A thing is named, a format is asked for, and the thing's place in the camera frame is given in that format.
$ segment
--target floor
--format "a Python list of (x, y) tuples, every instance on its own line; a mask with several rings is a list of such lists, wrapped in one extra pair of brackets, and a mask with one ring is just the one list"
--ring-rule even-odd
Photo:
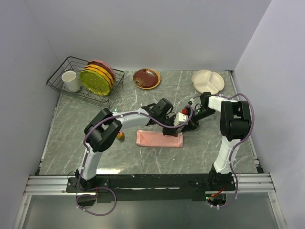
[[(111, 107), (119, 112), (132, 111), (165, 97), (181, 111), (189, 99), (198, 94), (191, 77), (195, 71), (159, 71), (161, 84), (152, 90), (142, 90), (132, 81), (135, 71), (125, 71), (123, 88)], [(219, 72), (225, 82), (221, 94), (234, 95), (229, 72)], [(80, 166), (84, 146), (83, 130), (97, 115), (100, 107), (63, 95), (44, 154), (41, 175), (68, 174)], [(222, 135), (220, 114), (200, 121), (200, 127), (183, 134), (183, 148), (155, 148), (136, 145), (138, 129), (162, 131), (154, 125), (124, 130), (125, 141), (115, 141), (106, 150), (98, 165), (98, 174), (158, 174), (208, 173), (217, 158)], [(249, 141), (240, 146), (234, 168), (237, 173), (256, 173)]]

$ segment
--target pink cloth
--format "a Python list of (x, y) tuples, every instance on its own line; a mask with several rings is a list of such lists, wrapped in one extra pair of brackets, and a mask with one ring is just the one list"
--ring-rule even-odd
[(162, 132), (138, 130), (137, 145), (149, 147), (175, 147), (183, 146), (183, 136), (179, 133), (177, 137), (163, 135)]

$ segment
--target dish rack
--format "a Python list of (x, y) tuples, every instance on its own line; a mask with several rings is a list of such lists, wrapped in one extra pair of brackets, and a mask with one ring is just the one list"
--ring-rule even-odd
[(76, 72), (78, 80), (80, 81), (80, 72), (87, 65), (87, 62), (88, 61), (77, 57), (73, 57), (73, 56), (67, 57), (65, 61), (59, 66), (59, 68), (53, 73), (53, 75), (47, 80), (47, 85), (57, 92), (66, 94), (76, 99), (80, 99), (82, 101), (100, 107), (110, 108), (118, 92), (123, 87), (125, 72), (117, 69), (113, 69), (116, 74), (116, 82), (114, 83), (113, 88), (110, 90), (109, 94), (106, 96), (100, 96), (94, 94), (84, 85), (82, 85), (82, 83), (81, 83), (81, 88), (78, 92), (71, 92), (68, 90), (65, 83), (62, 81), (61, 75), (66, 71)]

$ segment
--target white cup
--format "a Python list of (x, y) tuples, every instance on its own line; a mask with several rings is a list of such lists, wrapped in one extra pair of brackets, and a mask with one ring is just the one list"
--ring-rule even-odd
[(66, 84), (67, 88), (72, 92), (79, 91), (81, 85), (76, 77), (76, 73), (74, 71), (67, 71), (61, 76), (62, 81)]

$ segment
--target white divided plate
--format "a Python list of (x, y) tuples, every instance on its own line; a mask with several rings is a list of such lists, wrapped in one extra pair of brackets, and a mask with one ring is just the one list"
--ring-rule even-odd
[(200, 70), (192, 76), (194, 88), (200, 92), (211, 92), (217, 94), (224, 88), (224, 79), (220, 74), (209, 70)]

